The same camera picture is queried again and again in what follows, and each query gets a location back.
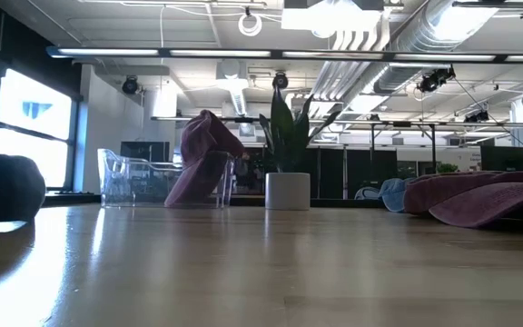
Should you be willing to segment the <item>magenta cloth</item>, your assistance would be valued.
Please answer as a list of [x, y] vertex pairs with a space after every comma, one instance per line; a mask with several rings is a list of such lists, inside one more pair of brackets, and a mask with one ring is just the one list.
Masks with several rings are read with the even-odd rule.
[[204, 203], [225, 172], [228, 161], [245, 151], [242, 142], [211, 111], [202, 110], [183, 128], [183, 171], [167, 196], [166, 207]]

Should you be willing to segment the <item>dark blue baseball cap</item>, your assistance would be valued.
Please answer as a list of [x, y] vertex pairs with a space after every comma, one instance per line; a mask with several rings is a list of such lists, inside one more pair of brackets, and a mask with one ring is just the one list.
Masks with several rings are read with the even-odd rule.
[[44, 177], [32, 159], [0, 154], [0, 222], [31, 222], [45, 194]]

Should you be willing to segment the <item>snake plant in white pot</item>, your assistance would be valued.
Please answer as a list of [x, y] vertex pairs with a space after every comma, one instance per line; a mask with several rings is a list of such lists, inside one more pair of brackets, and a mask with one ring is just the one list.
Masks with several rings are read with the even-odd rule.
[[311, 140], [334, 123], [341, 113], [331, 113], [319, 127], [311, 130], [309, 111], [312, 97], [294, 114], [278, 86], [273, 88], [271, 116], [259, 115], [267, 149], [276, 168], [265, 176], [265, 208], [268, 210], [307, 211], [311, 207], [311, 177], [295, 170]]

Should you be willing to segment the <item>black partition panels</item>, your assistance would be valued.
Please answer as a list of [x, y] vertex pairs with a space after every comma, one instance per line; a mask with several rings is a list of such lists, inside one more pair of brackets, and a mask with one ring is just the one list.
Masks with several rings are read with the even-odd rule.
[[397, 176], [396, 151], [320, 149], [320, 198], [342, 199], [347, 185], [347, 198], [353, 199], [360, 188], [379, 188]]

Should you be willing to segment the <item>white rounded object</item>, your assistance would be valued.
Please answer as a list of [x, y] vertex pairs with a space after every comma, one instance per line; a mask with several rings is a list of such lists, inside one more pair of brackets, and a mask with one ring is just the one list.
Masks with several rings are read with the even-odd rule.
[[355, 200], [366, 201], [373, 200], [378, 201], [380, 199], [380, 190], [375, 187], [365, 186], [361, 187], [354, 195]]

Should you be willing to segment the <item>long linear ceiling light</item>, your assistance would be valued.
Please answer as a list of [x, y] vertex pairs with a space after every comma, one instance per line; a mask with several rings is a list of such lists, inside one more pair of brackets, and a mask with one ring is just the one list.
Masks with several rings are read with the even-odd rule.
[[523, 53], [419, 53], [390, 51], [205, 49], [205, 48], [106, 48], [48, 46], [53, 58], [180, 58], [262, 59], [381, 63], [439, 64], [523, 64]]

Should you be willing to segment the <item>clear plastic bin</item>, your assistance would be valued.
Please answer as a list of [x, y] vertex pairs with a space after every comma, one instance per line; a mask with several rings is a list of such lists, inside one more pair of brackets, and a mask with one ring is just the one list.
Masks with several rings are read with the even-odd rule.
[[232, 197], [234, 158], [204, 203], [166, 207], [164, 202], [180, 177], [183, 167], [175, 163], [151, 163], [98, 151], [101, 205], [103, 207], [165, 207], [174, 209], [224, 208]]

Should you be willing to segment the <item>white ceiling conduit bundle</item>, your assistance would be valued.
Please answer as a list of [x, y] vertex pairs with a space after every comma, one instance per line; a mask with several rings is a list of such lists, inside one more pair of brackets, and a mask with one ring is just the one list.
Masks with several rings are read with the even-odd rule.
[[[390, 19], [383, 15], [367, 32], [339, 31], [332, 50], [381, 51], [390, 40]], [[368, 65], [363, 62], [327, 61], [321, 68], [311, 93], [318, 101], [339, 101]]]

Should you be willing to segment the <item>white ceiling light panel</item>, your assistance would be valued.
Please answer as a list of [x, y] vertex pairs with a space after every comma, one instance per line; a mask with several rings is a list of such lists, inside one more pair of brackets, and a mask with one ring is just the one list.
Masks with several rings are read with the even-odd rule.
[[284, 0], [281, 28], [316, 32], [369, 31], [383, 16], [382, 0], [320, 0], [301, 8]]

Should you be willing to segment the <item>maroon baseball cap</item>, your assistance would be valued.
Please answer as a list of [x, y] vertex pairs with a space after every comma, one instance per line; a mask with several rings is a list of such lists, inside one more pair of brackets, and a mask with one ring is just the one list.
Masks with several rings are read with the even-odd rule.
[[479, 228], [523, 208], [523, 172], [429, 174], [406, 185], [404, 212]]

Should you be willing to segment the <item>black computer monitor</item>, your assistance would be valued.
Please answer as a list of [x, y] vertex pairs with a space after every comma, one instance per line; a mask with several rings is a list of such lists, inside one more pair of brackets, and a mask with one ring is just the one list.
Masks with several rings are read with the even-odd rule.
[[523, 171], [523, 147], [481, 146], [483, 171]]

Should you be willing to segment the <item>black metal frame stand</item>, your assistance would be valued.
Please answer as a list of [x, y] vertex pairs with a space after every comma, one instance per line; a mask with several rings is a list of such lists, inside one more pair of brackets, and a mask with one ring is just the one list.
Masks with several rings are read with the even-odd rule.
[[431, 157], [432, 157], [432, 172], [438, 172], [438, 161], [437, 161], [437, 144], [436, 144], [436, 125], [427, 124], [422, 122], [411, 122], [411, 121], [370, 121], [370, 163], [374, 163], [374, 154], [376, 147], [376, 136], [375, 128], [381, 125], [383, 127], [393, 128], [411, 128], [417, 127], [427, 138], [431, 140]]

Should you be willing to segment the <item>black aluminium table frame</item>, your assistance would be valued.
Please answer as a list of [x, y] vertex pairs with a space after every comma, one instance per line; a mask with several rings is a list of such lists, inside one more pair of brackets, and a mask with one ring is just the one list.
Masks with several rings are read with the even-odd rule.
[[[63, 207], [70, 205], [84, 205], [101, 202], [99, 194], [92, 193], [49, 193], [44, 200], [43, 207]], [[265, 200], [258, 195], [233, 195], [230, 206], [258, 206], [263, 207]], [[361, 208], [384, 209], [382, 200], [343, 200], [343, 199], [311, 199], [312, 208]]]

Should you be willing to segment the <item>window with dark frame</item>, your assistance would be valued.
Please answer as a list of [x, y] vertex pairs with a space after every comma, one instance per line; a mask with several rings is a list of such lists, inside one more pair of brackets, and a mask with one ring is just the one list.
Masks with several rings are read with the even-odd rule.
[[73, 186], [77, 102], [8, 69], [0, 77], [0, 154], [33, 160], [52, 190]]

